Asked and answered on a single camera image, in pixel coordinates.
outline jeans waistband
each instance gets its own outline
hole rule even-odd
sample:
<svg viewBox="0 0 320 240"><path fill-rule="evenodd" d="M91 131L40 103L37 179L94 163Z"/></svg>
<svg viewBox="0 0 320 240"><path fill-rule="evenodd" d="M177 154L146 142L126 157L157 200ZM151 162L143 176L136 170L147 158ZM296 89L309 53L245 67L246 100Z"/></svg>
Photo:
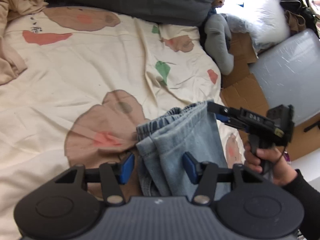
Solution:
<svg viewBox="0 0 320 240"><path fill-rule="evenodd" d="M184 109L179 107L172 108L166 114L158 117L157 119L137 126L138 141L142 141L144 138L149 137L157 130L178 120L186 113L190 114L190 112L196 111L200 106L207 106L207 102L193 103L189 106L186 106Z"/></svg>

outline black sleeve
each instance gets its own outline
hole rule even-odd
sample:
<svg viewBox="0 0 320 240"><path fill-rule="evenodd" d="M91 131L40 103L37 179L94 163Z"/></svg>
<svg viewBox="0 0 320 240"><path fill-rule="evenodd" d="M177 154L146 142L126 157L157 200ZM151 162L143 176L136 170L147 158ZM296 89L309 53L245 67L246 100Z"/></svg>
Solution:
<svg viewBox="0 0 320 240"><path fill-rule="evenodd" d="M283 189L294 195L303 205L304 219L300 231L307 240L320 238L320 193L305 181L299 170L297 177Z"/></svg>

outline screw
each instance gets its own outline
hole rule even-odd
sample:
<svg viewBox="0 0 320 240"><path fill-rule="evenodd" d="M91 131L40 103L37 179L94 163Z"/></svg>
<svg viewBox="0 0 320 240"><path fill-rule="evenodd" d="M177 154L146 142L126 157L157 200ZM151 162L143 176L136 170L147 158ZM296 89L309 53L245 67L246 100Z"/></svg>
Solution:
<svg viewBox="0 0 320 240"><path fill-rule="evenodd" d="M123 201L123 197L119 195L111 195L107 197L107 202L110 204L120 204Z"/></svg>
<svg viewBox="0 0 320 240"><path fill-rule="evenodd" d="M208 204L210 202L210 198L208 196L205 196L205 195L198 195L198 196L195 196L193 198L193 201L198 203L198 204L205 205L205 204Z"/></svg>
<svg viewBox="0 0 320 240"><path fill-rule="evenodd" d="M163 203L164 201L162 200L162 199L157 199L156 201L155 201L155 203L157 204L157 205L160 205L161 203Z"/></svg>

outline person's hand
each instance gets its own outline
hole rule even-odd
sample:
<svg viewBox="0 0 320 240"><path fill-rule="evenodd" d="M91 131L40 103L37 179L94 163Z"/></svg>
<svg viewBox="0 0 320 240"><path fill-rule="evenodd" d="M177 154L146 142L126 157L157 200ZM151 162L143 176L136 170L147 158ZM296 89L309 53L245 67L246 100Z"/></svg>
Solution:
<svg viewBox="0 0 320 240"><path fill-rule="evenodd" d="M274 184L285 186L297 177L297 172L286 162L277 148L257 149L257 157L251 153L251 147L248 142L244 145L244 149L244 157L246 159L244 165L257 173L262 172L262 167L260 166L261 160L259 158L271 161L272 163L276 163L279 160L273 167Z"/></svg>

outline light blue jeans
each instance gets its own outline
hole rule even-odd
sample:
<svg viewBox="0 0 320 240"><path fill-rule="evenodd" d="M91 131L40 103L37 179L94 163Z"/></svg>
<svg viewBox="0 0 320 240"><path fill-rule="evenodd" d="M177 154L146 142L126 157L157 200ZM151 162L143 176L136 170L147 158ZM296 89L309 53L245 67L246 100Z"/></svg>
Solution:
<svg viewBox="0 0 320 240"><path fill-rule="evenodd" d="M199 162L217 163L227 168L215 114L207 102L184 109L172 108L165 115L137 127L140 153L138 176L144 196L193 196L193 185L183 166L182 156L190 152ZM218 183L215 199L230 191Z"/></svg>

